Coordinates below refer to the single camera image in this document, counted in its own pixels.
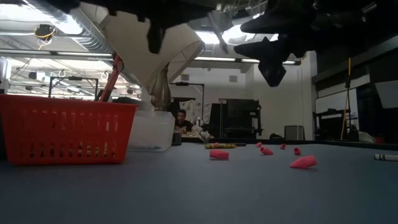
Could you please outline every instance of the pink eraser cap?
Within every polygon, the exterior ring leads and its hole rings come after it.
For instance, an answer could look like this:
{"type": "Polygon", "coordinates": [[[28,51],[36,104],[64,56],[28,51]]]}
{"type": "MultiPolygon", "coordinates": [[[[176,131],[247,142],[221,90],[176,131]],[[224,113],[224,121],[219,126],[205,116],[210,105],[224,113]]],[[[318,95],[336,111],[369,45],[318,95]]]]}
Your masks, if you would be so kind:
{"type": "Polygon", "coordinates": [[[295,155],[301,155],[301,150],[297,147],[294,148],[294,154],[295,155]]]}
{"type": "Polygon", "coordinates": [[[315,166],[316,164],[317,160],[315,159],[315,156],[304,156],[291,163],[290,168],[308,168],[310,166],[315,166]]]}
{"type": "Polygon", "coordinates": [[[229,152],[226,152],[226,151],[223,151],[223,150],[211,149],[210,150],[210,157],[211,158],[215,158],[215,159],[228,159],[229,152]]]}
{"type": "Polygon", "coordinates": [[[260,151],[264,155],[274,155],[274,153],[271,150],[269,150],[269,148],[267,148],[267,147],[261,147],[260,151]]]}

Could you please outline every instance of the gray table surface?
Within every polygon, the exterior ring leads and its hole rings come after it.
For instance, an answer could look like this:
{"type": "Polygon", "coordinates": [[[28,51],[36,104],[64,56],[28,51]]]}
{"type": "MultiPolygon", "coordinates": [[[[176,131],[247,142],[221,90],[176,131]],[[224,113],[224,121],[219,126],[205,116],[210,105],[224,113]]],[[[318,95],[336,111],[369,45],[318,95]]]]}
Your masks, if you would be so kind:
{"type": "Polygon", "coordinates": [[[118,165],[0,163],[0,223],[397,223],[398,152],[301,145],[312,169],[291,169],[294,146],[254,145],[209,160],[203,145],[128,152],[118,165]]]}

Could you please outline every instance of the man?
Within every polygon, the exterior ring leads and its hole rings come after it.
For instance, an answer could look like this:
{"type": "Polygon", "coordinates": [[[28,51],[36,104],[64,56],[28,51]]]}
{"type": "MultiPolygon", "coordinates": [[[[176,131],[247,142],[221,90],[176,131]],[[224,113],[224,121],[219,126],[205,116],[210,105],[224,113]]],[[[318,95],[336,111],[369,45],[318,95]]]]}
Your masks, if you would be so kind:
{"type": "Polygon", "coordinates": [[[192,123],[185,120],[187,112],[185,110],[178,111],[177,119],[175,120],[174,131],[178,131],[181,134],[186,134],[187,131],[192,131],[192,123]]]}

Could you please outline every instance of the basket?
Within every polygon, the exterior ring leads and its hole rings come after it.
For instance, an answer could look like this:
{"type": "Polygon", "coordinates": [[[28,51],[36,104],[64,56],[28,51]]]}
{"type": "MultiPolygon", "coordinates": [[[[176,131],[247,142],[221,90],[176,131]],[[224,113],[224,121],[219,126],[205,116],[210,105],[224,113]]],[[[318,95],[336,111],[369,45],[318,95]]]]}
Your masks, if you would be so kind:
{"type": "Polygon", "coordinates": [[[136,105],[0,95],[11,164],[120,163],[136,105]]]}

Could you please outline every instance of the clear plastic container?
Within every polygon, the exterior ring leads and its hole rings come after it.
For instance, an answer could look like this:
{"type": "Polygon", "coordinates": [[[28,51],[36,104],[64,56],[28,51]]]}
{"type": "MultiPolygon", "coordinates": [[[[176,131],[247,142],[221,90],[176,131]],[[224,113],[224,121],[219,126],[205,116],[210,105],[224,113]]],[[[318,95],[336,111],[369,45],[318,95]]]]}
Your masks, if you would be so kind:
{"type": "Polygon", "coordinates": [[[172,145],[175,118],[170,112],[137,111],[128,151],[163,152],[172,145]]]}

